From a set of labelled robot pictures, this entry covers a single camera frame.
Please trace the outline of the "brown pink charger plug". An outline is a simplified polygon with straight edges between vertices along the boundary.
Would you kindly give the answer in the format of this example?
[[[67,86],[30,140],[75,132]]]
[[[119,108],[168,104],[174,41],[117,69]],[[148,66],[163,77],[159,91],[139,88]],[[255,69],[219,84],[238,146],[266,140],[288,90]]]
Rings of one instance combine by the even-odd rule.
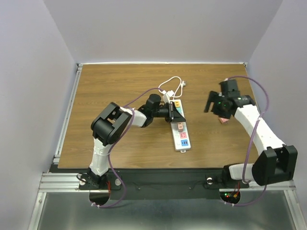
[[[178,122],[177,123],[177,130],[178,130],[178,132],[183,132],[184,131],[184,123],[183,122]]]

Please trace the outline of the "white power strip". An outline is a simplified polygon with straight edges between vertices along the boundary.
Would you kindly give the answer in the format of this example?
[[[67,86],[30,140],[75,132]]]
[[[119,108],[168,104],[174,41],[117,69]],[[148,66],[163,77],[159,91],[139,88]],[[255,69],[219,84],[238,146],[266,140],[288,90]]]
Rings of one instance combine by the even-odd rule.
[[[173,103],[173,107],[179,112],[179,114],[185,118],[182,102],[180,99],[170,100]],[[176,151],[185,153],[191,149],[191,143],[189,139],[189,133],[186,122],[172,122],[171,129],[173,135],[173,142]]]

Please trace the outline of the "pink orange charger plug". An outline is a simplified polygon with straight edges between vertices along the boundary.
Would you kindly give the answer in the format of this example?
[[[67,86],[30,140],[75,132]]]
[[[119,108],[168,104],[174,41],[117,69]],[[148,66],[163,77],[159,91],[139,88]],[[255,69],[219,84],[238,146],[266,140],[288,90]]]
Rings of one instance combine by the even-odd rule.
[[[219,121],[220,121],[221,124],[227,124],[229,119],[219,117]]]

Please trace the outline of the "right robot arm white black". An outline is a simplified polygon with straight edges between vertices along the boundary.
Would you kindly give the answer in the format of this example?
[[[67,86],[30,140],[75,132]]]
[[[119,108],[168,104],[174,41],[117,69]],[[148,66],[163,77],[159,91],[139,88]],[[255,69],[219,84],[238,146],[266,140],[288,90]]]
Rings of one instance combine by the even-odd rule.
[[[293,145],[286,145],[273,133],[250,96],[241,96],[238,91],[226,94],[211,91],[204,108],[204,112],[209,111],[220,118],[234,117],[251,138],[248,149],[255,146],[259,155],[252,164],[225,166],[225,172],[221,174],[224,186],[231,187],[238,180],[246,184],[255,181],[265,186],[293,179],[297,149]]]

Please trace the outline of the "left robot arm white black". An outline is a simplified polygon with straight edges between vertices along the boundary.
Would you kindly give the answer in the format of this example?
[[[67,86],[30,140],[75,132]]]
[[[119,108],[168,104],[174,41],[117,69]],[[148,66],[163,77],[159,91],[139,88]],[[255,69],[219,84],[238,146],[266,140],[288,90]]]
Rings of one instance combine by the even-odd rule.
[[[121,107],[111,102],[91,124],[94,138],[93,157],[87,169],[89,183],[97,189],[107,184],[109,156],[112,148],[131,126],[147,127],[154,118],[164,118],[168,123],[186,121],[175,102],[163,102],[158,94],[151,94],[137,110]]]

